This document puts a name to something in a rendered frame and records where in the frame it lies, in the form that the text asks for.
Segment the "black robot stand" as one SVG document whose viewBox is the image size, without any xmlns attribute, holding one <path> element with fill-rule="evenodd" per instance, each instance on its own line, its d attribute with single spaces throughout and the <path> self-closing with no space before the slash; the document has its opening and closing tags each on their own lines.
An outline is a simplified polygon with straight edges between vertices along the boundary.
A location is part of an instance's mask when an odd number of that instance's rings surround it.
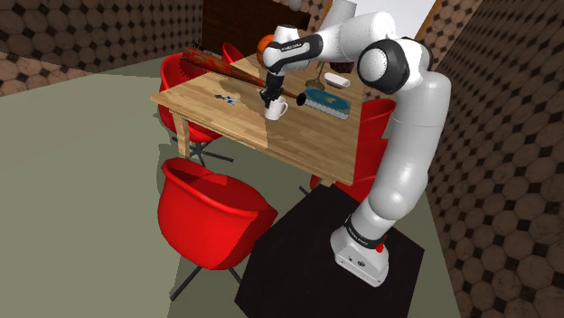
<svg viewBox="0 0 564 318">
<path fill-rule="evenodd" d="M 235 302 L 248 318 L 408 318 L 424 255 L 396 229 L 385 241 L 390 272 L 372 287 L 334 261 L 332 232 L 358 207 L 319 186 L 255 243 Z"/>
</svg>

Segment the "teal book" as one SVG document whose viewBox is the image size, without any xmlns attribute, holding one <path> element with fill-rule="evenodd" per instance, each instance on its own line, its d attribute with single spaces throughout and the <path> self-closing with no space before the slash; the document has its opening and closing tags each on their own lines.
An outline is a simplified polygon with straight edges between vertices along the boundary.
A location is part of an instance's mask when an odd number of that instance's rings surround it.
<svg viewBox="0 0 564 318">
<path fill-rule="evenodd" d="M 325 114 L 346 120 L 350 113 L 351 102 L 324 90 L 308 87 L 304 91 L 305 105 L 320 110 Z"/>
</svg>

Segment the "dark brown cabinet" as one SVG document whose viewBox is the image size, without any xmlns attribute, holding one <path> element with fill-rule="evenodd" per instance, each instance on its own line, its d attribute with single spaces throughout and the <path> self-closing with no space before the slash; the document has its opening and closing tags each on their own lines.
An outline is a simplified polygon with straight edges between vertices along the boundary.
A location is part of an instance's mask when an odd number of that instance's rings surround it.
<svg viewBox="0 0 564 318">
<path fill-rule="evenodd" d="M 274 0 L 203 0 L 202 46 L 221 55 L 222 45 L 228 42 L 249 56 L 279 24 L 305 30 L 310 18 L 310 13 L 292 11 Z"/>
</svg>

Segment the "white mug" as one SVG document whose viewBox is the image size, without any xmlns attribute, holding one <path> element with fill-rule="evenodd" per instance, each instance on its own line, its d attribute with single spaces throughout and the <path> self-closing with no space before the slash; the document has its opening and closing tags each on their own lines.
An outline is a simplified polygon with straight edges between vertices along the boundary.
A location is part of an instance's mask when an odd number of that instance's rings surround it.
<svg viewBox="0 0 564 318">
<path fill-rule="evenodd" d="M 264 109 L 264 117 L 271 121 L 277 121 L 288 110 L 288 104 L 283 96 L 269 102 L 268 107 Z"/>
</svg>

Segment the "white oval dish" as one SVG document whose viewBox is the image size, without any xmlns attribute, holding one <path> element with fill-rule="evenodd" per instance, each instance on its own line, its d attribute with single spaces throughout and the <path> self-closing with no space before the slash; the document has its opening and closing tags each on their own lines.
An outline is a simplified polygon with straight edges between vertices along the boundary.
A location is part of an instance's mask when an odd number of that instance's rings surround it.
<svg viewBox="0 0 564 318">
<path fill-rule="evenodd" d="M 326 72 L 324 74 L 324 79 L 329 86 L 337 89 L 345 89 L 351 85 L 351 82 L 347 78 L 332 72 Z"/>
</svg>

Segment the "orange basketball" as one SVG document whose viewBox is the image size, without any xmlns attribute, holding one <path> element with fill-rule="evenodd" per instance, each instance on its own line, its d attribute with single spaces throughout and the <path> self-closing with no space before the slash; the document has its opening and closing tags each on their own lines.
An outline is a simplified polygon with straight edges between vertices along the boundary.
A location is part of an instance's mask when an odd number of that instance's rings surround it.
<svg viewBox="0 0 564 318">
<path fill-rule="evenodd" d="M 264 37 L 258 42 L 256 55 L 257 55 L 258 63 L 260 64 L 260 66 L 261 66 L 262 68 L 265 67 L 265 64 L 264 64 L 264 61 L 263 61 L 263 53 L 264 53 L 264 50 L 265 50 L 265 49 L 267 48 L 267 46 L 273 41 L 273 37 L 274 37 L 273 34 L 269 34 L 269 35 L 264 36 Z"/>
</svg>

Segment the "brown spiked baseball bat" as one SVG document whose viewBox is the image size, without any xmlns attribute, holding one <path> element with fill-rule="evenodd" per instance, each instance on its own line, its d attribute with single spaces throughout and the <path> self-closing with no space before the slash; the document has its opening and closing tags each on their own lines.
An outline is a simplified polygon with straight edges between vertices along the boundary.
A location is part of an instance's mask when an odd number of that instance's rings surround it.
<svg viewBox="0 0 564 318">
<path fill-rule="evenodd" d="M 241 70 L 225 61 L 217 59 L 209 53 L 194 48 L 186 48 L 183 51 L 179 66 L 182 71 L 186 71 L 188 66 L 198 67 L 204 70 L 222 74 L 230 78 L 251 83 L 253 85 L 262 87 L 263 89 L 266 87 L 265 80 L 250 75 L 246 71 Z M 281 95 L 286 95 L 288 97 L 294 98 L 298 106 L 304 105 L 306 101 L 306 95 L 304 92 L 300 94 L 294 94 L 282 88 Z"/>
</svg>

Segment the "light wooden table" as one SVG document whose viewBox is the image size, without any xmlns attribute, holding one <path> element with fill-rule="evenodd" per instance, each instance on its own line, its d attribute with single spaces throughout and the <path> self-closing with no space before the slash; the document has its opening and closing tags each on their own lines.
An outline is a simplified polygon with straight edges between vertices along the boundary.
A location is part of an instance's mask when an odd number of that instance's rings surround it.
<svg viewBox="0 0 564 318">
<path fill-rule="evenodd" d="M 307 80 L 315 78 L 314 66 L 286 75 L 285 88 L 298 94 Z M 160 91 L 151 99 L 170 110 L 177 133 L 178 152 L 190 153 L 189 123 L 204 126 L 222 136 L 319 176 L 324 185 L 351 184 L 363 99 L 363 85 L 355 73 L 346 77 L 345 89 L 328 87 L 327 92 L 351 102 L 346 120 L 308 106 L 298 106 L 287 97 L 288 111 L 277 121 L 264 118 L 259 87 L 221 74 L 208 72 L 195 79 Z M 215 95 L 237 99 L 228 104 Z"/>
</svg>

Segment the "red shell chair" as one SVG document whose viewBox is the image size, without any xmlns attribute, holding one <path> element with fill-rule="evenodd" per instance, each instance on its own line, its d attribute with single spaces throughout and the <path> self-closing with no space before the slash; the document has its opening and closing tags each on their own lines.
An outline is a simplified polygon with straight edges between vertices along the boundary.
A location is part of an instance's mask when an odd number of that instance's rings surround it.
<svg viewBox="0 0 564 318">
<path fill-rule="evenodd" d="M 240 282 L 235 266 L 271 228 L 277 210 L 245 182 L 188 159 L 168 159 L 162 170 L 159 228 L 168 244 L 196 265 L 170 299 L 175 300 L 203 268 L 228 270 Z"/>
<path fill-rule="evenodd" d="M 388 144 L 388 140 L 383 139 L 382 135 L 395 107 L 396 102 L 387 98 L 362 103 L 353 183 L 335 183 L 358 202 L 368 195 L 373 185 Z"/>
<path fill-rule="evenodd" d="M 195 79 L 205 74 L 206 72 L 206 69 L 201 69 L 193 66 L 190 63 L 186 63 L 181 53 L 171 55 L 164 59 L 161 64 L 160 74 L 162 82 L 160 91 L 167 90 L 188 80 Z M 169 109 L 162 105 L 158 105 L 158 111 L 163 124 L 174 134 L 176 134 L 174 119 Z M 228 162 L 233 162 L 232 158 L 205 151 L 205 148 L 212 141 L 221 137 L 220 134 L 192 122 L 189 123 L 189 127 L 190 141 L 193 143 L 193 145 L 190 146 L 190 156 L 196 155 L 199 158 L 202 166 L 205 166 L 205 162 L 202 158 L 204 155 Z"/>
<path fill-rule="evenodd" d="M 233 63 L 244 59 L 245 55 L 242 54 L 234 45 L 229 42 L 225 42 L 222 45 L 222 56 L 221 59 L 227 63 Z"/>
</svg>

